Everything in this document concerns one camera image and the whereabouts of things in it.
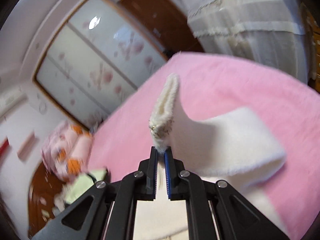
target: pink blanket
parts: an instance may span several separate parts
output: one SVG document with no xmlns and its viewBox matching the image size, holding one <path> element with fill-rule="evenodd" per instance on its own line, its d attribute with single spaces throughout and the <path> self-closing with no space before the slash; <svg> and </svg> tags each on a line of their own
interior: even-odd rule
<svg viewBox="0 0 320 240">
<path fill-rule="evenodd" d="M 155 73 L 95 135 L 89 169 L 107 166 L 113 181 L 150 154 L 148 119 L 166 77 L 181 79 L 191 119 L 251 108 L 284 146 L 285 166 L 263 189 L 291 239 L 301 239 L 320 210 L 320 96 L 281 71 L 228 56 L 180 53 Z"/>
</svg>

